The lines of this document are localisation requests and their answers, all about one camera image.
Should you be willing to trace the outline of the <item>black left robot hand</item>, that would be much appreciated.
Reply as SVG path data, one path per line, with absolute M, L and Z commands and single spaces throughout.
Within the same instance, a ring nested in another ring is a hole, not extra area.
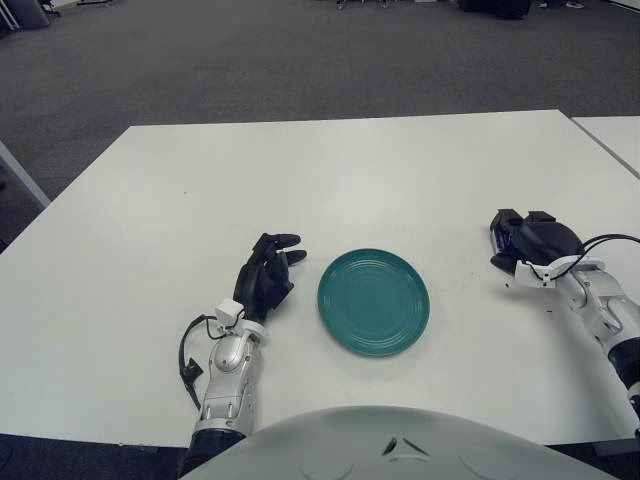
M 275 310 L 293 290 L 289 267 L 304 260 L 305 250 L 289 250 L 301 243 L 296 234 L 263 233 L 241 267 L 233 300 L 244 308 L 245 318 L 264 324 L 267 314 Z

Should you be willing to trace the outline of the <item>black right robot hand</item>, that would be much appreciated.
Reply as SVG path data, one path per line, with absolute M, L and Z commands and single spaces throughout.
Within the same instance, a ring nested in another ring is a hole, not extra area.
M 518 261 L 539 266 L 585 252 L 583 242 L 567 226 L 544 211 L 526 217 L 513 209 L 499 209 L 490 224 L 492 265 L 514 275 Z

